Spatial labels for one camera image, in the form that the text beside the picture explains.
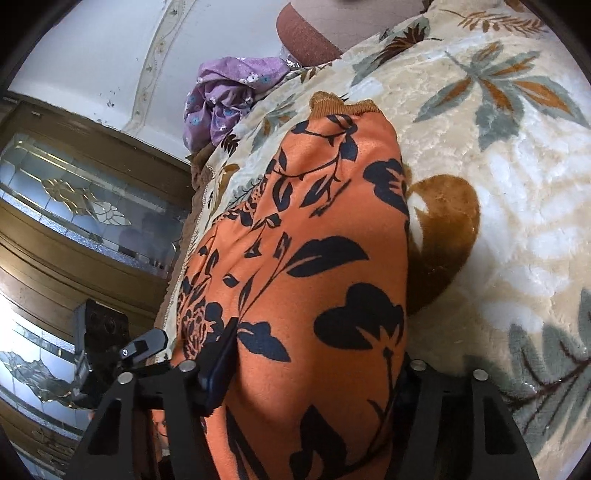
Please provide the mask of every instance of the frosted glass panel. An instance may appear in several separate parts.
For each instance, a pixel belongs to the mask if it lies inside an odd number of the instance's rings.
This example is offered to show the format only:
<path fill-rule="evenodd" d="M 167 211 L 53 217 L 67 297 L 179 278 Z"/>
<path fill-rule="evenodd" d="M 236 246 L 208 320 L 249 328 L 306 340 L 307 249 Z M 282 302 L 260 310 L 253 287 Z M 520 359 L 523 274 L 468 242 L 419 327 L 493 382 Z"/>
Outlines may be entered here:
<path fill-rule="evenodd" d="M 0 294 L 0 398 L 31 420 L 79 440 L 89 411 L 72 403 L 74 346 L 20 316 Z"/>
<path fill-rule="evenodd" d="M 0 155 L 0 196 L 78 243 L 165 277 L 187 212 L 17 134 Z"/>

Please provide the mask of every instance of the camera lens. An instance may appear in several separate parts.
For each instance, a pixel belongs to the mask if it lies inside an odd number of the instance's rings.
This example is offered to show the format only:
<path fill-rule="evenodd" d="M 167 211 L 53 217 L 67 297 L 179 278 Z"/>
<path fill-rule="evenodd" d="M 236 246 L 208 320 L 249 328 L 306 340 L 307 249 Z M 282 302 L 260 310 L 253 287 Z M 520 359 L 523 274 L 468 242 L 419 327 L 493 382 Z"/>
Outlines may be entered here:
<path fill-rule="evenodd" d="M 109 335 L 113 335 L 115 333 L 116 328 L 117 328 L 117 325 L 115 324 L 115 321 L 113 320 L 113 318 L 107 317 L 105 319 L 105 330 L 107 331 L 107 333 Z"/>

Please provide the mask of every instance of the metal screw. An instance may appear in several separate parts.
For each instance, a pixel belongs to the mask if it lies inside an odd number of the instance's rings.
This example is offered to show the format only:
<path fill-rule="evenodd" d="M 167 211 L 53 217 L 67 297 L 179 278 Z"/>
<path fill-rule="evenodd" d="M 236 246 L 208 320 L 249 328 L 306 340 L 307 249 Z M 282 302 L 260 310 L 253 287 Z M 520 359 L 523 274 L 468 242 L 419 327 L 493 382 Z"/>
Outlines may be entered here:
<path fill-rule="evenodd" d="M 474 375 L 474 378 L 476 378 L 479 382 L 484 382 L 488 380 L 488 373 L 486 373 L 484 370 L 481 370 L 480 368 L 474 370 L 472 372 L 472 375 Z"/>
<path fill-rule="evenodd" d="M 117 377 L 117 382 L 121 385 L 125 385 L 131 382 L 134 379 L 134 375 L 131 372 L 123 372 L 120 376 Z"/>
<path fill-rule="evenodd" d="M 415 372 L 423 372 L 427 369 L 427 364 L 422 360 L 413 360 L 410 362 L 410 368 L 412 368 Z"/>
<path fill-rule="evenodd" d="M 193 360 L 185 360 L 178 366 L 181 372 L 190 372 L 197 364 Z"/>

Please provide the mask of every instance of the gold decorative pattern on glass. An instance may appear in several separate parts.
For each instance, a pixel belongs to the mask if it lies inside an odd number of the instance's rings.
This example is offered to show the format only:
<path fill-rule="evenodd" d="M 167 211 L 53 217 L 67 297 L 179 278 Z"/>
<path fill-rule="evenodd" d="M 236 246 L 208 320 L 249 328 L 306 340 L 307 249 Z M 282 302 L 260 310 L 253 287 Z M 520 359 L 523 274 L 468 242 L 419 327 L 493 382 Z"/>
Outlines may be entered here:
<path fill-rule="evenodd" d="M 101 202 L 88 189 L 75 189 L 60 179 L 42 180 L 47 194 L 57 202 L 66 205 L 74 215 L 90 215 L 97 222 L 106 225 L 131 225 L 125 215 L 109 202 Z"/>

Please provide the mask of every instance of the ribbed cuff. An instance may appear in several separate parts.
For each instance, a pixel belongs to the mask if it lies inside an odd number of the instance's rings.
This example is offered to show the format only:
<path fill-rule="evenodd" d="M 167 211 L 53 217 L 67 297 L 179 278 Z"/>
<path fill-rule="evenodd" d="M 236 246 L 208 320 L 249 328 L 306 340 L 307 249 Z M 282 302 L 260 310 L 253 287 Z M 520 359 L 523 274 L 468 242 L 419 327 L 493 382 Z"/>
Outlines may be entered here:
<path fill-rule="evenodd" d="M 310 99 L 310 120 L 328 115 L 361 115 L 363 113 L 382 113 L 373 100 L 363 100 L 353 105 L 345 105 L 334 93 L 316 92 Z"/>

